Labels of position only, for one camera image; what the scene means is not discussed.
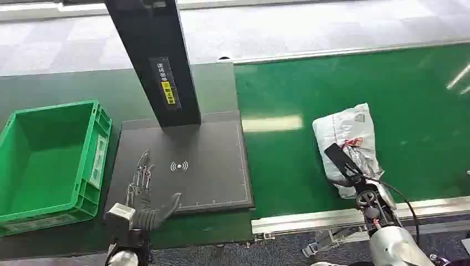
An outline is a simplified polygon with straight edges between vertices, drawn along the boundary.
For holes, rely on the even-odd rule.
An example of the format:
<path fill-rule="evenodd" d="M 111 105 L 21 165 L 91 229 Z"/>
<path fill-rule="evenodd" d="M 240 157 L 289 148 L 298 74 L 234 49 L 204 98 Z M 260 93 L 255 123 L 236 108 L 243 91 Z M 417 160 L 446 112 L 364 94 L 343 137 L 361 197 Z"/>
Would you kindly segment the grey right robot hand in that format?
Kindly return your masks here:
<path fill-rule="evenodd" d="M 323 161 L 327 180 L 338 188 L 341 197 L 354 198 L 361 192 L 372 191 L 386 207 L 396 209 L 392 195 L 379 182 L 384 171 L 374 150 L 333 143 L 323 151 Z"/>

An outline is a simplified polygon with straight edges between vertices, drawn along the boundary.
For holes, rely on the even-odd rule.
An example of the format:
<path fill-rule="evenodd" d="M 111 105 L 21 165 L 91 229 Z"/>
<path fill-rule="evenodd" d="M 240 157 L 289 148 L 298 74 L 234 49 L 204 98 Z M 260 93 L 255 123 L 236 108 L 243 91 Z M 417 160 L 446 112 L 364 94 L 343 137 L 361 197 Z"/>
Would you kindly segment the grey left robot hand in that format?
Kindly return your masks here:
<path fill-rule="evenodd" d="M 155 165 L 150 162 L 151 151 L 145 150 L 137 162 L 137 170 L 126 189 L 125 205 L 134 209 L 133 229 L 154 231 L 180 206 L 182 194 L 174 193 L 160 208 L 151 205 L 151 177 Z"/>

